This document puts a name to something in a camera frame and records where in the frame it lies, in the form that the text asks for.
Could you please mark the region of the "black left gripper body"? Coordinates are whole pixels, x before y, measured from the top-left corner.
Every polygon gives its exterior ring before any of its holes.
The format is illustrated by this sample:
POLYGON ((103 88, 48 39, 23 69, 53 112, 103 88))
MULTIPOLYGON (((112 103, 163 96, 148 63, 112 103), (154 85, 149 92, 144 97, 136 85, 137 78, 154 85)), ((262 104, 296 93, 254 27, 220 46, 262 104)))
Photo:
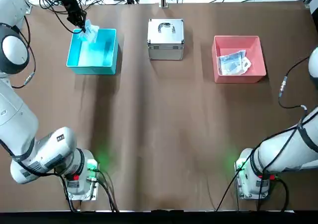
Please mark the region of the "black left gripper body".
POLYGON ((61 0, 61 1, 68 13, 67 20, 70 23, 85 23, 86 12, 80 8, 77 0, 61 0))

